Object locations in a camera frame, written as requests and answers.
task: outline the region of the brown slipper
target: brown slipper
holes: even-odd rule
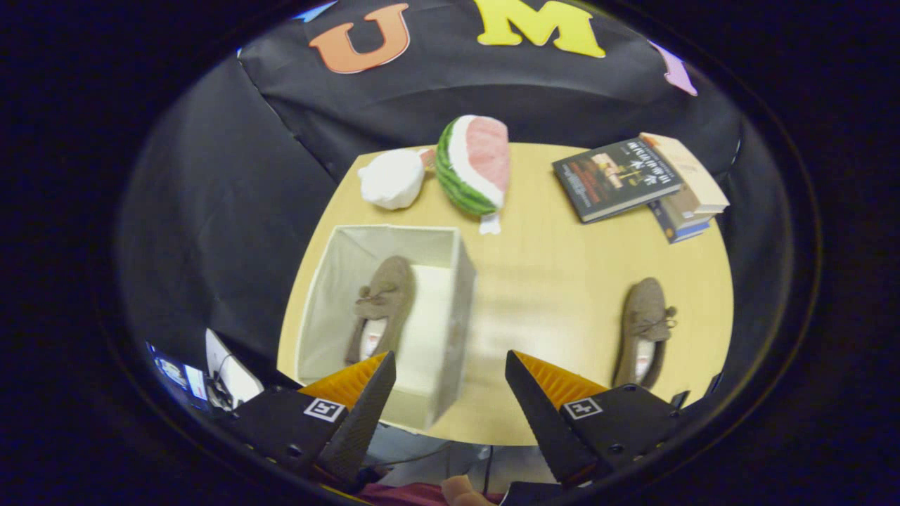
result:
[[[650,389],[659,378],[665,341],[677,322],[675,307],[666,308],[660,282],[648,277],[631,288],[622,312],[622,345],[613,387],[639,384]]]
[[[406,258],[384,260],[353,308],[358,317],[346,351],[348,365],[385,351],[397,353],[403,324],[415,296],[415,278]]]

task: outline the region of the book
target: book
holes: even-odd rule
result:
[[[675,169],[640,139],[557,160],[553,171],[585,223],[659,200],[682,184]]]
[[[729,203],[722,189],[681,141],[646,132],[641,133],[640,139],[650,144],[684,181],[681,191],[665,199],[671,208],[685,219],[725,210]]]
[[[709,228],[709,220],[707,220],[697,225],[685,227],[680,230],[676,229],[674,224],[669,219],[669,214],[665,212],[665,210],[662,208],[662,204],[659,201],[648,203],[647,207],[650,208],[650,211],[653,213],[656,221],[660,224],[662,233],[665,234],[666,240],[669,242],[669,244],[674,244],[676,242],[683,241],[684,239],[690,239],[692,237],[698,236],[702,234],[704,230]]]
[[[706,223],[710,218],[716,216],[718,212],[694,212],[692,216],[685,217],[682,212],[675,209],[669,202],[669,198],[663,197],[659,200],[662,210],[669,216],[669,220],[675,227],[675,230],[686,229],[700,223]]]

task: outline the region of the watermelon toy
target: watermelon toy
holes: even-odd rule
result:
[[[503,207],[509,187],[509,135],[503,122],[487,116],[456,118],[436,150],[437,180],[465,212],[484,216]]]

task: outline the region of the table top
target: table top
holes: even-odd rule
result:
[[[278,369],[297,378],[303,307],[335,226],[450,226],[461,230],[478,280],[463,390],[425,434],[484,445],[536,444],[504,377],[507,351],[611,386],[626,294],[648,276],[660,280],[666,304],[678,308],[678,326],[652,392],[668,401],[690,390],[685,405],[699,399],[725,363],[734,316],[731,270],[716,221],[702,235],[672,245],[646,206],[582,224],[551,163],[584,150],[510,143],[500,235],[481,235],[479,219],[457,210],[431,173],[407,209],[387,211],[364,201],[356,171],[378,153],[357,158],[319,220],[294,280]]]

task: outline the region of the pink watermelon flesh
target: pink watermelon flesh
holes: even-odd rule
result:
[[[509,187],[509,134],[506,125],[493,118],[479,116],[469,123],[465,145],[469,150],[469,165],[505,194]]]

